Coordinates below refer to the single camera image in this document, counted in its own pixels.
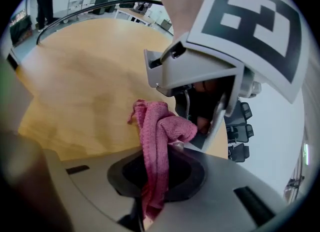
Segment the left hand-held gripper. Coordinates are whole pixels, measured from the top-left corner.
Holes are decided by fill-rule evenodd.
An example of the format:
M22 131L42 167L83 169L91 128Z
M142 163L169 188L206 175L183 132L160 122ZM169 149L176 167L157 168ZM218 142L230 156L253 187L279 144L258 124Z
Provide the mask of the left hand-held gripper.
M162 53L145 51L149 85L197 126L205 152L240 97L266 83L293 103L308 66L309 27L292 0L204 0L189 32Z

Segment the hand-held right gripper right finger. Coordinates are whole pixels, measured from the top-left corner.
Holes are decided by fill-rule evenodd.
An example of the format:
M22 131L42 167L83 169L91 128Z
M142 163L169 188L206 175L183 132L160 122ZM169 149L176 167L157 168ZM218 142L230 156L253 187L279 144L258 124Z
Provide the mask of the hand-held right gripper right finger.
M219 157L170 150L169 190L153 232L285 232L295 206L262 180Z

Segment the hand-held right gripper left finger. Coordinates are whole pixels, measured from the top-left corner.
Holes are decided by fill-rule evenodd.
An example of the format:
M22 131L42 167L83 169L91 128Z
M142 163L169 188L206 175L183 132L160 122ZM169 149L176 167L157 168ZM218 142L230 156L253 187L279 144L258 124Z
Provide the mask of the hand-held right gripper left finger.
M44 150L72 232L144 232L137 201L120 195L107 173L114 163L136 152L126 150L62 161L55 151Z

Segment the pink cloth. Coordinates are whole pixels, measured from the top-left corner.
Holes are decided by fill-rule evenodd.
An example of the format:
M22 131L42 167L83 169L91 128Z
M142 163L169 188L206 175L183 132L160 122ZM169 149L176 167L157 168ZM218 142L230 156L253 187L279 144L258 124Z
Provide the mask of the pink cloth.
M198 129L191 121L175 115L167 103L136 100L128 124L135 118L139 128L147 182L142 188L143 216L154 220L162 211L169 188L168 146L190 142Z

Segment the black office chair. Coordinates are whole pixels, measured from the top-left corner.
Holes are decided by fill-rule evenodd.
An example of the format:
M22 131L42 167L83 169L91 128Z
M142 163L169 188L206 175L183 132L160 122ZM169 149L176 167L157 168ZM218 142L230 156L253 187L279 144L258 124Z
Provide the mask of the black office chair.
M228 147L228 159L234 162L245 162L250 157L249 146L243 143Z
M247 122L252 116L252 111L247 102L237 101L234 114L237 120L241 122Z
M226 128L228 144L248 143L254 136L253 127L250 124L229 126Z

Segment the black speaker box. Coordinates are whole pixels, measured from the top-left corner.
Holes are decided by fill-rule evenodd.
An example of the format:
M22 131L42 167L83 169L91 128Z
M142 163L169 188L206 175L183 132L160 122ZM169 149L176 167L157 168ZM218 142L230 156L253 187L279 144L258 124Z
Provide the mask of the black speaker box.
M108 2L109 0L95 0L95 5L101 4L101 3L105 3ZM99 8L99 9L95 9L93 12L93 14L95 15L103 15L105 13L105 8Z

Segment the metal trolley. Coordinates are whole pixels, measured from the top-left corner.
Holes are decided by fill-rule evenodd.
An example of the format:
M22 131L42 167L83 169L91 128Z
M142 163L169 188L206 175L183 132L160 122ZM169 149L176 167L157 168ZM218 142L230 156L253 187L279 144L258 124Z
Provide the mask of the metal trolley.
M66 14L69 15L75 11L81 10L84 5L84 0L68 0Z

